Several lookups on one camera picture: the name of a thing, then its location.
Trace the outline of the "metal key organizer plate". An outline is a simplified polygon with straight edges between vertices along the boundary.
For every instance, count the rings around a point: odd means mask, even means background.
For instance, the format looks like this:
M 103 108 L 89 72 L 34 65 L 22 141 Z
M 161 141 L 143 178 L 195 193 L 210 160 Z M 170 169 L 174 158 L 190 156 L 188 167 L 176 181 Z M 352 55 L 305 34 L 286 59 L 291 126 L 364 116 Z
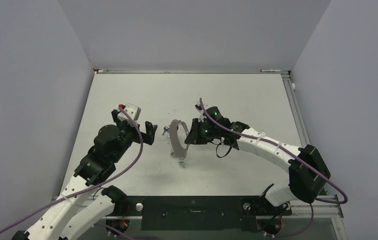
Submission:
M 184 141 L 189 134 L 186 122 L 174 119 L 166 126 L 171 126 L 171 134 L 166 134 L 169 139 L 168 143 L 171 144 L 172 148 L 170 155 L 179 161 L 185 160 L 189 144 L 181 142 L 180 137 L 182 137 L 182 140 Z

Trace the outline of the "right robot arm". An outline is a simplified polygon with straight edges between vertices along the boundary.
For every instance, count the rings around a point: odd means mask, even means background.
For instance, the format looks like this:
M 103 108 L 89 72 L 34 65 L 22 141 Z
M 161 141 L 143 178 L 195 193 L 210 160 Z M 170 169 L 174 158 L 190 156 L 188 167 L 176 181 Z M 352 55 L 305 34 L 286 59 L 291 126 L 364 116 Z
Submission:
M 185 139 L 189 145 L 216 143 L 230 149 L 248 152 L 280 167 L 288 174 L 288 180 L 270 184 L 261 194 L 260 210 L 272 214 L 280 205 L 291 200 L 313 203 L 318 199 L 326 180 L 331 177 L 320 152 L 313 145 L 305 147 L 286 144 L 267 137 L 249 125 L 221 115 L 216 106 L 202 109 L 192 120 L 191 129 Z

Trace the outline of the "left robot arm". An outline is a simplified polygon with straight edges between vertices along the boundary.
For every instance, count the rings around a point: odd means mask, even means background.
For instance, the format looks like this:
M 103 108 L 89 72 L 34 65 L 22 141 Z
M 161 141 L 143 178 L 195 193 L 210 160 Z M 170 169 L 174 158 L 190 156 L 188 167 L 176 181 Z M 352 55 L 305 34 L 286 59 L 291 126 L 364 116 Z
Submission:
M 146 131 L 141 132 L 136 122 L 140 111 L 130 104 L 112 111 L 114 124 L 100 128 L 94 145 L 76 167 L 55 204 L 30 228 L 17 231 L 14 240 L 75 240 L 103 217 L 125 211 L 126 194 L 113 185 L 104 188 L 88 206 L 82 205 L 115 172 L 116 163 L 133 143 L 141 147 L 154 143 L 158 126 L 147 121 Z

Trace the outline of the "key with blue tag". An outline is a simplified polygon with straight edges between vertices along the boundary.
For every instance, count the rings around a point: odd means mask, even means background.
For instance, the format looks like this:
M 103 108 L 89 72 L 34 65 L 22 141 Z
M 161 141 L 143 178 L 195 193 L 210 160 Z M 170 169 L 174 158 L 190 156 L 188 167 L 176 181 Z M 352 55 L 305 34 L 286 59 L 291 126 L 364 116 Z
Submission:
M 165 127 L 163 128 L 163 133 L 162 133 L 162 135 L 164 136 L 164 135 L 166 135 L 166 134 L 168 134 L 168 135 L 171 134 L 171 126 L 165 126 Z

